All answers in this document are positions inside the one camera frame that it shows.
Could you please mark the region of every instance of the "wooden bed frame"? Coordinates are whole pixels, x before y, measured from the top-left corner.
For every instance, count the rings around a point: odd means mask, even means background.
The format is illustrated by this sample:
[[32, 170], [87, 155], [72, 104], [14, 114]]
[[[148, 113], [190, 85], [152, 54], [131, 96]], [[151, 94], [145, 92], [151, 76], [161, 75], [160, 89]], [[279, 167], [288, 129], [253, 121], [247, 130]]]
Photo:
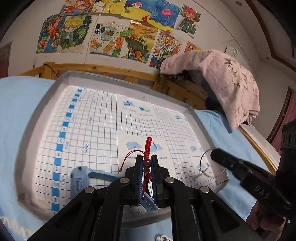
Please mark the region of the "wooden bed frame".
[[[128, 81], [130, 83], [138, 84], [139, 80], [148, 80], [152, 82], [152, 89], [171, 96], [179, 101], [189, 104], [194, 109], [206, 110], [205, 99], [207, 95], [205, 92], [196, 85], [197, 91], [193, 94], [184, 87], [171, 82], [165, 76], [157, 76], [153, 74], [147, 74], [140, 71], [134, 71], [130, 69], [123, 69], [111, 66], [95, 65], [95, 64], [56, 64], [55, 62], [46, 62], [42, 66], [28, 70], [20, 75], [25, 76], [37, 76], [45, 79], [56, 80], [59, 72], [67, 70], [92, 72], [97, 74], [103, 74], [105, 76], [116, 75], [116, 78]], [[250, 137], [250, 135], [241, 127], [238, 128], [242, 134], [247, 138], [250, 144], [258, 152], [260, 157], [265, 162], [269, 171], [275, 175], [277, 168], [264, 151], [258, 146], [258, 144]]]

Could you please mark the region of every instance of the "white tray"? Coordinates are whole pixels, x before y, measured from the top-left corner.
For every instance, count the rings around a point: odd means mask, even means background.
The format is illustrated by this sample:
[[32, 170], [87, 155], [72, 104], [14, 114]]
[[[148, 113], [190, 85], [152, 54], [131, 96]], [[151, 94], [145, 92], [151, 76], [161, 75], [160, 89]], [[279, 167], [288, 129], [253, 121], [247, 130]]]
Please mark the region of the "white tray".
[[[48, 90], [29, 121], [15, 168], [18, 201], [42, 220], [50, 219], [70, 201], [70, 173], [76, 166], [124, 175], [135, 163], [134, 147], [150, 154], [160, 166], [187, 186], [220, 190], [227, 180], [200, 174], [203, 150], [214, 145], [193, 109], [180, 101], [138, 85], [98, 74], [67, 72]], [[202, 161], [210, 176], [223, 167], [209, 153]], [[95, 188], [109, 183], [90, 179]], [[142, 206], [124, 208], [123, 226], [139, 226], [170, 217], [170, 209], [146, 212]]]

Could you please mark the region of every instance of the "children's drawing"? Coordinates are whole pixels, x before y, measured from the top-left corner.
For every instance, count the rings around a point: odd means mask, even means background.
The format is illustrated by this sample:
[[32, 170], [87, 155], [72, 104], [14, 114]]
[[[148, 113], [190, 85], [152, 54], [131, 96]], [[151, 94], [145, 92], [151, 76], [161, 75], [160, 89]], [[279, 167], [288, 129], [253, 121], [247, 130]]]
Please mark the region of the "children's drawing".
[[194, 36], [196, 31], [195, 22], [200, 21], [200, 13], [194, 11], [192, 8], [187, 7], [185, 4], [182, 7], [181, 15], [184, 17], [181, 24], [179, 25], [179, 29], [188, 33], [191, 36]]
[[129, 51], [123, 58], [146, 63], [151, 53], [156, 33], [156, 28], [147, 27], [139, 22], [131, 21], [125, 37]]
[[96, 0], [91, 12], [120, 14], [126, 0]]
[[162, 61], [179, 53], [181, 44], [181, 40], [178, 40], [165, 32], [160, 32], [149, 66], [158, 69]]
[[36, 53], [56, 52], [65, 17], [55, 14], [47, 18], [40, 31]]
[[97, 23], [89, 52], [119, 57], [127, 29], [119, 21]]
[[165, 0], [156, 0], [148, 22], [164, 31], [173, 31], [180, 8]]
[[193, 43], [188, 42], [186, 45], [186, 48], [184, 50], [184, 53], [191, 51], [191, 50], [202, 50], [200, 47], [197, 47], [196, 45], [194, 45]]
[[82, 53], [84, 38], [91, 23], [91, 16], [68, 16], [65, 20], [58, 53]]
[[127, 0], [121, 16], [147, 22], [154, 11], [156, 0]]
[[94, 0], [66, 0], [60, 15], [83, 15], [90, 13], [94, 5]]

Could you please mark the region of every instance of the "screw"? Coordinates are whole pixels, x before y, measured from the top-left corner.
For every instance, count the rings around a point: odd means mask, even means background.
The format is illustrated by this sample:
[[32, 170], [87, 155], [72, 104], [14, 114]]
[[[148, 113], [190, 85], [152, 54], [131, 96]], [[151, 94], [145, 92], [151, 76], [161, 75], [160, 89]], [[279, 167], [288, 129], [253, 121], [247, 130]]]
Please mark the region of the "screw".
[[167, 183], [173, 183], [173, 182], [175, 181], [175, 179], [174, 179], [173, 177], [167, 177], [167, 178], [165, 179], [165, 181], [166, 181]]
[[89, 194], [89, 193], [92, 193], [94, 191], [94, 188], [93, 187], [86, 187], [84, 189], [85, 193]]
[[123, 184], [127, 184], [129, 182], [129, 179], [127, 177], [123, 177], [120, 179], [120, 182]]
[[242, 6], [242, 3], [239, 2], [239, 1], [235, 1], [235, 3], [236, 3], [237, 5], [239, 5], [239, 6]]
[[209, 189], [208, 187], [206, 187], [206, 186], [202, 186], [202, 187], [200, 188], [200, 191], [201, 191], [202, 193], [208, 193], [208, 192], [210, 191], [210, 189]]

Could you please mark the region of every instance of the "pink blanket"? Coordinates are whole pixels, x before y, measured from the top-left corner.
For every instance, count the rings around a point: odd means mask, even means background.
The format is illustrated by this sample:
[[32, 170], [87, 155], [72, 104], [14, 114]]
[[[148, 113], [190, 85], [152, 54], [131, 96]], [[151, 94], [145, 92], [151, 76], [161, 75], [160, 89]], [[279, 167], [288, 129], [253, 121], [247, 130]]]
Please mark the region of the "pink blanket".
[[221, 104], [232, 130], [251, 124], [260, 110], [259, 90], [252, 73], [236, 59], [218, 50], [175, 54], [163, 61], [161, 74], [200, 70]]

